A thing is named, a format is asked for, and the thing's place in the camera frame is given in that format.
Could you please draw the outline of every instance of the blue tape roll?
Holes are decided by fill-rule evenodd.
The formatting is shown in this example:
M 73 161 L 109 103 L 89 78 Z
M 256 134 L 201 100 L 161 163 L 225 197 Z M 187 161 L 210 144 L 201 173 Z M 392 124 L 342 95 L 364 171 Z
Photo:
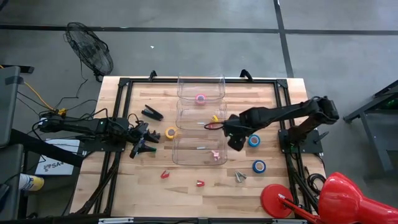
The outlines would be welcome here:
M 253 171 L 255 173 L 257 173 L 257 174 L 263 173 L 264 171 L 266 171 L 266 168 L 267 168 L 267 166 L 266 166 L 266 163 L 264 161 L 256 160 L 256 161 L 253 162 Z
M 257 147 L 258 145 L 260 145 L 260 142 L 260 137 L 257 134 L 252 134 L 249 136 L 248 143 L 251 147 Z

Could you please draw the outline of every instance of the black binder clip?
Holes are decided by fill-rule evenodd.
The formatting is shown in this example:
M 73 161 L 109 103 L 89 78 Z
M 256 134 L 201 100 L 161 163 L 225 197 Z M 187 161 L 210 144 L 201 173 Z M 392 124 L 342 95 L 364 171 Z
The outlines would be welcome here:
M 145 105 L 145 109 L 141 111 L 143 115 L 146 115 L 152 119 L 155 119 L 157 121 L 161 121 L 163 119 L 163 115 L 156 110 L 152 109 L 150 106 Z

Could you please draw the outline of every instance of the transparent container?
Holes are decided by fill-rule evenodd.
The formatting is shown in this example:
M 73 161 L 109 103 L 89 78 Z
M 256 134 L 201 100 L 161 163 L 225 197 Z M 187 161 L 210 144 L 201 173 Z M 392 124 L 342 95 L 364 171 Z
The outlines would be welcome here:
M 205 100 L 220 100 L 225 96 L 224 75 L 205 77 L 178 77 L 177 95 L 185 100 L 195 100 L 202 96 Z
M 198 103 L 196 100 L 179 99 L 175 125 L 180 129 L 205 130 L 204 125 L 212 122 L 214 115 L 220 122 L 227 119 L 224 100 L 204 100 Z
M 179 165 L 222 165 L 227 160 L 222 130 L 179 129 L 173 139 L 173 162 Z

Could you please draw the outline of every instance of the wooden table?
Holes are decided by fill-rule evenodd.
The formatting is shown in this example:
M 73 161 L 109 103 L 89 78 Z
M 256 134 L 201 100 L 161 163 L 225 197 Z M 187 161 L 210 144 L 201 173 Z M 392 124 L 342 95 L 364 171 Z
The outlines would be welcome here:
M 112 114 L 120 77 L 105 77 L 98 97 L 96 110 L 107 108 Z M 307 100 L 304 81 L 301 78 L 287 79 L 292 104 Z M 280 153 L 277 131 L 279 123 L 256 132 L 261 145 L 250 148 L 245 144 L 241 152 L 228 149 L 228 161 L 222 166 L 179 166 L 172 161 L 173 142 L 167 140 L 164 131 L 175 126 L 177 97 L 176 83 L 135 83 L 132 89 L 129 113 L 149 123 L 150 130 L 162 134 L 157 152 L 142 153 L 135 159 L 129 157 L 131 144 L 122 154 L 118 170 L 118 181 L 114 195 L 112 216 L 114 217 L 270 217 L 261 207 L 259 196 L 269 184 L 289 186 L 285 157 Z M 224 100 L 230 114 L 253 107 L 275 108 L 274 88 L 269 84 L 226 84 Z M 122 113 L 126 89 L 122 96 Z M 155 121 L 141 114 L 148 104 L 164 115 L 163 121 Z M 296 119 L 300 124 L 305 118 Z M 95 152 L 83 162 L 73 198 L 71 212 L 81 208 L 98 186 L 103 152 Z M 319 158 L 303 154 L 303 164 L 310 173 L 325 175 Z M 267 164 L 263 174 L 252 170 L 252 163 L 261 159 Z M 170 177 L 161 179 L 164 170 L 170 170 Z M 247 174 L 243 183 L 235 181 L 236 170 Z M 204 187 L 196 187 L 197 180 L 204 180 Z M 107 189 L 103 203 L 106 203 Z

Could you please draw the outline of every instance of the gray floor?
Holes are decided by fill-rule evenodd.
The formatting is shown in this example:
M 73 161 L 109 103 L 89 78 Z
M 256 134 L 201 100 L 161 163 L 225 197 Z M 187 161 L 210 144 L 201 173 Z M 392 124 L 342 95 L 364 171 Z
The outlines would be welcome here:
M 288 29 L 398 29 L 398 3 L 394 0 L 280 0 Z M 272 0 L 13 0 L 0 13 L 0 23 L 64 26 L 80 21 L 89 26 L 129 27 L 228 27 L 277 28 Z M 198 34 L 97 32 L 110 48 L 115 68 L 112 75 L 212 75 L 235 77 L 242 68 L 254 77 L 286 77 L 278 34 Z M 31 65 L 25 80 L 50 105 L 63 96 L 73 96 L 82 81 L 80 64 L 63 32 L 0 31 L 0 61 Z M 328 95 L 341 116 L 347 115 L 370 96 L 397 79 L 398 36 L 288 35 L 290 58 L 297 78 L 304 78 L 308 96 Z M 66 101 L 70 107 L 96 99 L 100 84 L 83 66 L 90 80 L 80 99 Z M 33 96 L 25 86 L 20 91 Z M 35 110 L 40 108 L 28 102 Z M 69 113 L 90 112 L 87 104 Z M 18 103 L 14 127 L 28 132 L 38 117 Z M 353 179 L 364 194 L 398 207 L 394 194 L 398 183 L 365 181 L 379 168 L 362 124 L 338 121 L 322 126 L 330 134 L 322 141 L 326 173 L 342 172 Z M 46 134 L 48 138 L 63 134 Z M 59 215 L 71 187 L 58 188 L 35 197 L 31 210 L 40 216 Z

